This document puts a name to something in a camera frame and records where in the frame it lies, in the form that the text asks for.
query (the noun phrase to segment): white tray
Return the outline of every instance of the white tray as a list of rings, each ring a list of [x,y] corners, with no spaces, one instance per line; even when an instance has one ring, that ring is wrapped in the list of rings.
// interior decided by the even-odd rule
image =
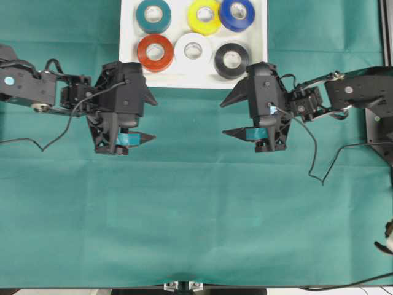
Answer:
[[[187,24],[187,11],[193,0],[165,1],[171,7],[172,23],[162,35],[175,45],[182,35],[191,33]],[[175,57],[173,64],[160,73],[152,73],[145,69],[147,85],[170,88],[232,89],[243,77],[227,80],[219,76],[214,69],[214,55],[217,49],[229,42],[244,46],[251,56],[252,63],[267,61],[267,0],[250,1],[255,8],[255,21],[247,30],[235,33],[222,26],[216,34],[208,36],[213,48],[213,57],[205,69],[198,68],[197,72],[190,70],[188,73],[182,73],[176,65]],[[119,60],[124,63],[138,61],[136,48],[139,41],[147,36],[136,21],[136,9],[141,2],[141,0],[122,0]]]

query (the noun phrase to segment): screw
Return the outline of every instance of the screw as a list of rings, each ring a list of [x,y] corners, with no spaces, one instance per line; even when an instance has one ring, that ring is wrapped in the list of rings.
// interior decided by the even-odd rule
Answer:
[[[15,83],[15,79],[13,77],[5,77],[4,83],[6,83],[8,86],[12,86]]]
[[[347,87],[345,87],[345,92],[347,94],[352,94],[352,93],[354,93],[354,89],[351,86],[347,86]]]
[[[306,108],[304,106],[298,106],[297,110],[298,110],[298,112],[304,112],[304,111],[306,111]]]

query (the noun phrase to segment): red tape roll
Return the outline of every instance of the red tape roll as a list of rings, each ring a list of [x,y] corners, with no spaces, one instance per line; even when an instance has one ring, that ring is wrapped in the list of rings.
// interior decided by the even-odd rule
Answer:
[[[151,60],[147,56],[147,49],[153,44],[161,45],[164,54],[159,60]],[[138,59],[141,64],[151,72],[161,72],[169,67],[174,58],[174,49],[171,41],[161,35],[148,35],[138,44]]]

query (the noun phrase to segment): green tablecloth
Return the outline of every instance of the green tablecloth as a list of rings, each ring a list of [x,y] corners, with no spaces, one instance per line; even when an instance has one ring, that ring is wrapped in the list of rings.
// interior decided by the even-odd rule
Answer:
[[[94,78],[117,59],[120,1],[2,1],[0,41],[39,68],[57,57]],[[377,0],[271,0],[269,55],[300,81],[382,63]],[[325,187],[306,176],[313,144],[254,154],[221,134],[250,125],[226,90],[153,89],[139,130],[158,139],[128,157],[96,155],[86,121],[45,154],[0,147],[0,287],[330,285],[392,270],[373,246],[392,215],[387,165],[346,151]],[[48,142],[65,117],[0,104],[1,139]],[[322,174],[336,148],[365,139],[364,115],[309,127]]]

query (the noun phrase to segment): black tape roll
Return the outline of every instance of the black tape roll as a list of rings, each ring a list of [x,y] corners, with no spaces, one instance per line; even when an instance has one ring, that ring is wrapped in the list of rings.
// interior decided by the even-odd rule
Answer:
[[[231,67],[225,65],[224,58],[228,58],[230,55],[240,57],[239,65],[237,67],[233,67],[236,65],[232,65]],[[217,73],[219,73],[220,76],[230,80],[239,78],[241,75],[243,75],[244,72],[246,72],[246,68],[249,63],[250,56],[247,50],[243,46],[235,43],[228,43],[221,46],[217,50],[216,57],[214,58],[214,65],[216,67]]]

